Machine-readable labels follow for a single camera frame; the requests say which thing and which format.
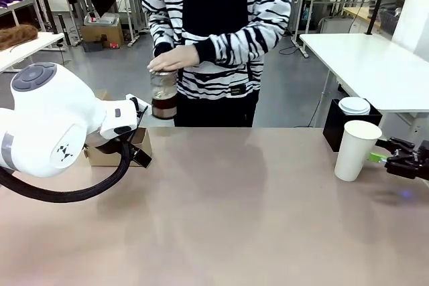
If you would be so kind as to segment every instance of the striped jacket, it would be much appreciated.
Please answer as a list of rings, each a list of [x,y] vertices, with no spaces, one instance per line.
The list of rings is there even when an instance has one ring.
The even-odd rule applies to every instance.
[[[143,0],[155,55],[178,45],[197,48],[200,64],[184,69],[178,84],[189,98],[243,97],[259,90],[263,55],[289,21],[291,0],[217,1]]]

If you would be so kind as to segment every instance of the glass jar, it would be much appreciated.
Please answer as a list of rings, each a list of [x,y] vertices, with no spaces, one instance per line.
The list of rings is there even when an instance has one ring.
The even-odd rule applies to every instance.
[[[169,120],[177,113],[177,71],[151,72],[152,115]]]

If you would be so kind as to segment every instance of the person's left hand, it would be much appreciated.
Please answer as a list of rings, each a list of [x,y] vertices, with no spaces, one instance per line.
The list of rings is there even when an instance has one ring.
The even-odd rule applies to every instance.
[[[194,45],[178,46],[169,52],[155,57],[147,67],[150,71],[164,70],[172,72],[185,67],[191,67],[200,63],[200,56]]]

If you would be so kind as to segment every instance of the gray joint cap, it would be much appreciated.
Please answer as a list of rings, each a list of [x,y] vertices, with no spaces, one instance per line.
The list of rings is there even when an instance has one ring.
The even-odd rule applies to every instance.
[[[29,92],[48,83],[56,74],[57,65],[53,63],[35,63],[27,66],[15,75],[12,89],[17,92]]]

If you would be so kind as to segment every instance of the black cuff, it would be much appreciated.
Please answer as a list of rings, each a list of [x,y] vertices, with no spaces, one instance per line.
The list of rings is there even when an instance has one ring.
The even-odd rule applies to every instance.
[[[159,43],[157,46],[155,46],[154,56],[155,57],[159,56],[163,53],[169,52],[172,49],[173,47],[170,45],[170,43],[167,43],[167,42]]]
[[[216,60],[216,50],[215,45],[210,38],[203,40],[202,42],[195,43],[196,51],[198,52],[198,56],[200,56],[201,62],[214,62]]]

